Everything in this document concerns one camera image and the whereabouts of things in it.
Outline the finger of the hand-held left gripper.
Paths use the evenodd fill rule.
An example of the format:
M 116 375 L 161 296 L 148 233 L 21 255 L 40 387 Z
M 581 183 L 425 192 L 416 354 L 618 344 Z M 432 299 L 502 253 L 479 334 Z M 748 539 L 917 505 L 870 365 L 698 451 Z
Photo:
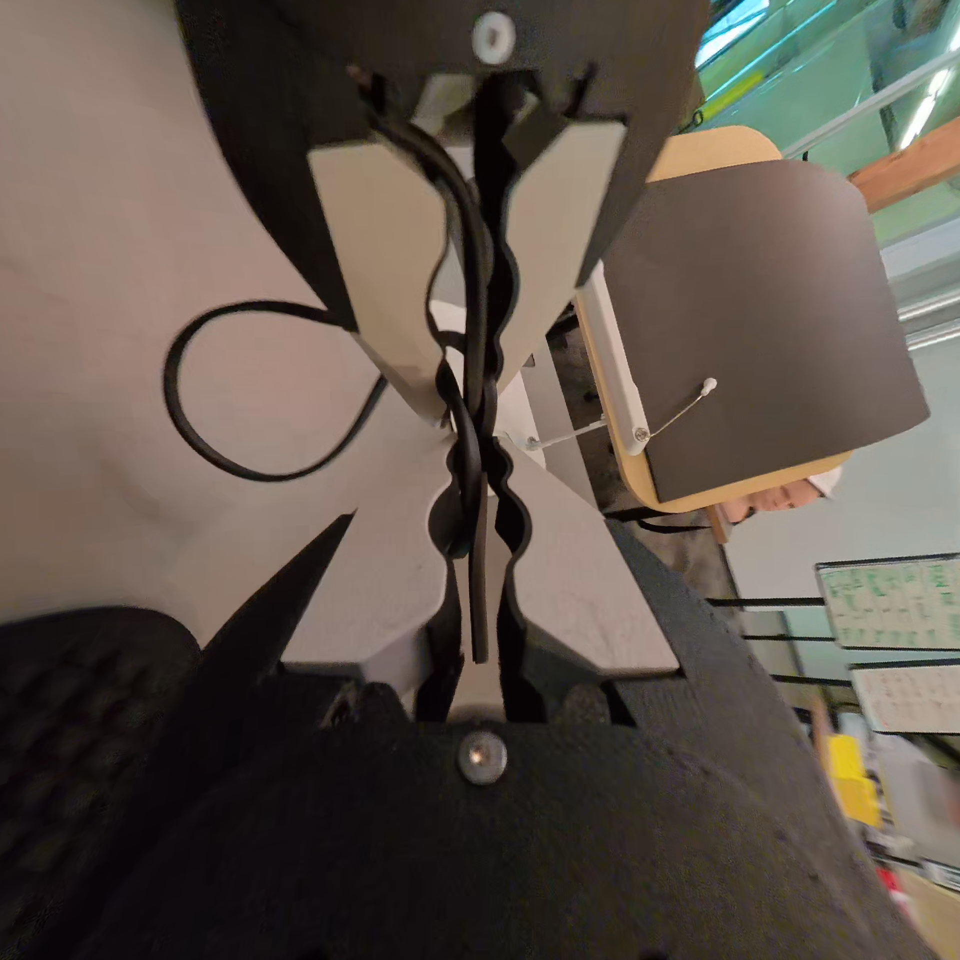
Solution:
M 480 118 L 480 389 L 508 383 L 580 282 L 626 135 L 616 119 Z
M 354 340 L 422 420 L 447 405 L 428 296 L 448 248 L 447 210 L 420 167 L 383 138 L 318 147 L 308 164 L 357 331 Z

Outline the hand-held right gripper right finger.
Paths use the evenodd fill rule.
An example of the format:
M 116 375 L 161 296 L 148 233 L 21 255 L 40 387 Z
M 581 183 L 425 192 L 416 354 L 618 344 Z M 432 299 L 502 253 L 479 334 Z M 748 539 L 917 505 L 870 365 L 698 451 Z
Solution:
M 511 442 L 494 442 L 495 533 L 509 552 L 496 618 L 507 721 L 546 724 L 571 691 L 681 666 L 607 522 Z

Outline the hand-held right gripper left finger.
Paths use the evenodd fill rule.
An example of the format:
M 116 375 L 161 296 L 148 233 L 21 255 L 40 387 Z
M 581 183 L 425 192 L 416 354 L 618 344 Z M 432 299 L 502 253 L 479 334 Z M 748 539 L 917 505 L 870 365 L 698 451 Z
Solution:
M 291 672 L 387 685 L 409 718 L 431 672 L 427 624 L 448 592 L 428 530 L 450 486 L 452 435 L 385 471 L 357 509 L 286 646 Z

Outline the whiteboard on stand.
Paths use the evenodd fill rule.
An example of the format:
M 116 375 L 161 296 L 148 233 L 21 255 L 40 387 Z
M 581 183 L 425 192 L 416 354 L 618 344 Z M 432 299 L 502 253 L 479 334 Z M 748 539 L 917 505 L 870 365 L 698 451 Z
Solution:
M 959 660 L 852 664 L 852 688 L 879 735 L 959 735 Z
M 959 649 L 959 555 L 820 562 L 835 642 L 848 650 Z

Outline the small yellow bin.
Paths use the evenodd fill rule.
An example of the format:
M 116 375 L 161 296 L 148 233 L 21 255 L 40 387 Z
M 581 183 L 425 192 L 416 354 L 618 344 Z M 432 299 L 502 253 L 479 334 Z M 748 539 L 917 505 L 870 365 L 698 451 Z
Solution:
M 883 819 L 878 789 L 867 774 L 857 738 L 844 734 L 827 738 L 826 771 L 846 819 L 879 830 Z

